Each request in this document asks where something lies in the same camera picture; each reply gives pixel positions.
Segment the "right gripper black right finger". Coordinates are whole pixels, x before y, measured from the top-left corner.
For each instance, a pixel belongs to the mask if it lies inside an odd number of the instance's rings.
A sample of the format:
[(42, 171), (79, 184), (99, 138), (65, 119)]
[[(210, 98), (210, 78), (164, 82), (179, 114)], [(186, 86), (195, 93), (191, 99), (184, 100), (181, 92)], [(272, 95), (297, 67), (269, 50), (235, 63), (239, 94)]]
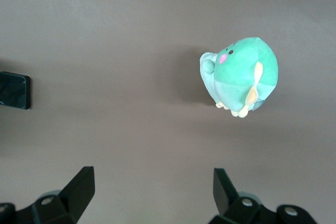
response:
[(223, 168), (214, 169), (213, 196), (218, 215), (210, 223), (316, 223), (299, 206), (280, 205), (273, 212), (255, 195), (239, 193)]

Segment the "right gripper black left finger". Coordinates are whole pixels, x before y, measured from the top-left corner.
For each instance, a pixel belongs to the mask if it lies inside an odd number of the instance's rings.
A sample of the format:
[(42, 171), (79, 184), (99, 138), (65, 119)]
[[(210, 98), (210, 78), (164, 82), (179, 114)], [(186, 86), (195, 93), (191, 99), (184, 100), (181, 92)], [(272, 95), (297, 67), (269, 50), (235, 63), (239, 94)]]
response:
[(94, 194), (94, 168), (85, 166), (61, 191), (47, 193), (24, 209), (1, 203), (1, 223), (77, 223)]

